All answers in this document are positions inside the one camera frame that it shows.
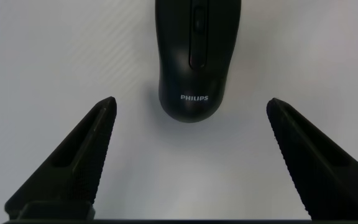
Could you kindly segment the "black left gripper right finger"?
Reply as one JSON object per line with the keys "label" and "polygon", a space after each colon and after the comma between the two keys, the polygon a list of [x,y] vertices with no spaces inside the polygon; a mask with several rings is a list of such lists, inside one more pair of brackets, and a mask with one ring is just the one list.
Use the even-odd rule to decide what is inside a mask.
{"label": "black left gripper right finger", "polygon": [[358,162],[288,103],[272,98],[268,120],[312,220],[358,220]]}

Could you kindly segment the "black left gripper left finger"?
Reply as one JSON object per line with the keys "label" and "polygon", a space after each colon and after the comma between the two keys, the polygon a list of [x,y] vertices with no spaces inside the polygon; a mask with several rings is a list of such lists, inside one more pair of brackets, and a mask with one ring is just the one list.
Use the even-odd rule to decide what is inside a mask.
{"label": "black left gripper left finger", "polygon": [[91,220],[116,119],[113,97],[96,103],[5,204],[11,220]]}

